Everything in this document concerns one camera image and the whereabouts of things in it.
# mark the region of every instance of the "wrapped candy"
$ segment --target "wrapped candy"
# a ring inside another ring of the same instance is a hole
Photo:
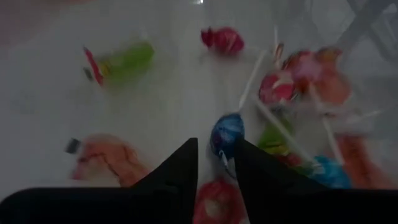
[[[107,134],[84,140],[83,151],[72,178],[88,180],[95,171],[103,169],[110,170],[118,178],[121,187],[131,187],[149,173],[128,143]]]
[[[295,96],[295,87],[290,73],[279,70],[266,75],[261,82],[259,97],[268,105],[284,105]]]
[[[211,131],[211,149],[232,178],[236,176],[233,159],[234,144],[240,138],[244,138],[244,125],[239,113],[222,116]]]
[[[146,68],[155,54],[152,45],[146,41],[108,55],[94,56],[86,47],[84,51],[94,78],[101,86],[104,84],[104,78],[120,78]]]
[[[280,118],[280,123],[289,133],[293,132],[293,127],[287,119]],[[308,165],[298,155],[289,150],[285,137],[275,125],[268,124],[266,126],[257,146],[297,172],[304,175],[310,173]]]
[[[325,156],[315,156],[316,164],[308,177],[333,189],[350,189],[351,180],[343,168]]]
[[[239,189],[223,179],[216,179],[199,189],[194,212],[194,224],[239,224],[246,218]]]
[[[327,47],[318,52],[299,51],[291,55],[282,69],[289,71],[297,89],[307,94],[310,84],[317,91],[322,102],[342,105],[350,96],[348,82],[337,70],[336,61],[341,50]]]
[[[209,27],[201,31],[202,42],[210,49],[214,48],[223,55],[234,55],[244,47],[242,37],[230,27],[220,28],[216,31]]]
[[[396,189],[396,186],[369,158],[362,136],[337,137],[346,164],[345,171],[358,189]]]

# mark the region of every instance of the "white surface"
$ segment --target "white surface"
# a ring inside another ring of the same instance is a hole
[[[210,180],[210,130],[237,107],[258,52],[215,57],[201,44],[200,29],[233,26],[247,46],[272,49],[277,24],[285,58],[298,49],[334,44],[354,18],[344,0],[314,2],[310,9],[310,1],[298,0],[93,0],[2,13],[0,198],[27,187],[76,184],[68,180],[74,158],[63,150],[70,138],[93,133],[129,141],[152,168],[198,137],[198,181]],[[7,7],[1,12],[25,6],[23,0],[2,4]],[[83,45],[100,54],[137,37],[155,45],[154,66],[146,75],[117,93],[87,82]],[[346,53],[350,78],[396,82],[396,68],[366,36]],[[243,115],[247,139],[256,142],[262,121],[253,109]]]

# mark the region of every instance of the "blue lollipop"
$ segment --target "blue lollipop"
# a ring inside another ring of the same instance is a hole
[[[315,156],[315,160],[318,164],[314,166],[310,178],[334,189],[351,188],[351,181],[348,175],[337,162],[325,156]]]
[[[249,77],[248,82],[246,83],[246,87],[239,101],[237,112],[222,116],[216,122],[213,130],[211,131],[211,150],[224,165],[227,173],[232,178],[236,178],[234,165],[234,145],[238,139],[244,138],[244,124],[239,112],[246,102],[246,98],[248,97],[253,80],[265,55],[265,51],[261,52],[259,58],[256,61],[252,74]]]

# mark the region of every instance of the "white lollipop stick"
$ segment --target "white lollipop stick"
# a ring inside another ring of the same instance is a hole
[[[285,128],[285,126],[272,114],[271,110],[264,104],[262,101],[254,95],[253,97],[254,102],[256,103],[257,107],[263,113],[263,115],[273,124],[276,128],[280,131],[280,133],[286,138],[286,140],[290,143],[291,146],[306,160],[312,161],[315,164],[318,162],[315,161],[307,152],[304,150],[300,144],[292,137],[289,131]]]
[[[317,113],[318,113],[318,112],[321,111],[321,107],[322,107],[321,103],[320,103],[320,99],[319,99],[318,93],[317,93],[317,91],[315,90],[315,88],[314,88],[314,86],[312,84],[310,84],[309,90],[310,90],[311,99],[315,103],[315,107],[316,107]],[[336,158],[337,162],[340,165],[343,165],[344,164],[344,158],[341,155],[340,149],[339,149],[338,144],[337,144],[336,139],[335,139],[335,135],[333,134],[333,131],[331,130],[329,121],[325,118],[324,115],[322,115],[322,124],[323,124],[323,127],[326,130],[326,134],[328,136],[329,145],[330,145],[331,150],[333,151],[333,153],[335,155],[335,158]]]
[[[283,47],[279,46],[279,39],[278,39],[278,27],[275,25],[274,26],[274,41],[275,41],[275,46],[274,46],[274,60],[275,60],[275,66],[276,69],[280,69],[280,55],[282,54]],[[239,100],[239,105],[238,105],[238,112],[241,111],[242,107],[244,106],[247,98],[249,91],[251,89],[252,83],[258,74],[258,70],[260,68],[261,62],[264,60],[264,57],[266,56],[266,51],[262,50],[260,53],[260,56],[258,57],[256,64],[254,64],[253,71],[249,77],[248,82],[246,83],[246,87],[243,91],[243,94],[241,96],[241,99]]]
[[[250,89],[252,87],[252,84],[253,84],[253,81],[254,81],[255,77],[258,74],[261,62],[264,60],[264,57],[266,56],[266,53],[267,52],[265,50],[261,51],[260,56],[258,57],[256,63],[254,64],[253,71],[251,72],[249,80],[246,83],[246,86],[244,88],[243,94],[242,94],[241,98],[239,99],[238,112],[241,111],[241,109],[243,108],[243,106],[244,106],[244,104],[245,104],[245,102],[246,102],[246,100],[248,98],[249,91],[250,91]]]

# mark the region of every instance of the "pink candy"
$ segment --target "pink candy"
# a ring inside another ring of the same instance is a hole
[[[294,95],[294,83],[290,73],[277,71],[266,75],[259,90],[260,100],[265,104],[283,103],[290,101]]]
[[[218,53],[234,55],[244,47],[242,37],[232,28],[224,27],[216,31],[209,28],[201,31],[202,42],[210,49],[214,48]]]

